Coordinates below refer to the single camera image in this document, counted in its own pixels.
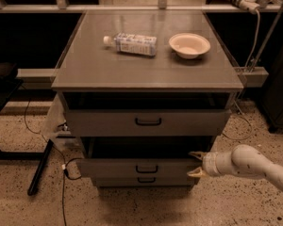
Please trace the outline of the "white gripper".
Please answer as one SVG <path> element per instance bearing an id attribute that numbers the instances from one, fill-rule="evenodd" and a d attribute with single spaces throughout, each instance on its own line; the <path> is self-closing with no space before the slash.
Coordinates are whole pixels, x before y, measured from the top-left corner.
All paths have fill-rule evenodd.
<path id="1" fill-rule="evenodd" d="M 189 152 L 199 160 L 203 160 L 202 167 L 198 167 L 192 171 L 188 171 L 187 175 L 194 178 L 202 178 L 209 176 L 223 176 L 232 172 L 231 152 Z"/>

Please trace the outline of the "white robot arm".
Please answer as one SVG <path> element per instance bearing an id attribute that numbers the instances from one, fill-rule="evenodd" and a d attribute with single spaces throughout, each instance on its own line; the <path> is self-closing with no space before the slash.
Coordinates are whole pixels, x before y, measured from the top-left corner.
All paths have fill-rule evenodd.
<path id="1" fill-rule="evenodd" d="M 188 171 L 189 177 L 231 175 L 247 179 L 265 179 L 283 192 L 283 166 L 265 157 L 254 147 L 241 144 L 227 152 L 190 152 L 202 165 Z"/>

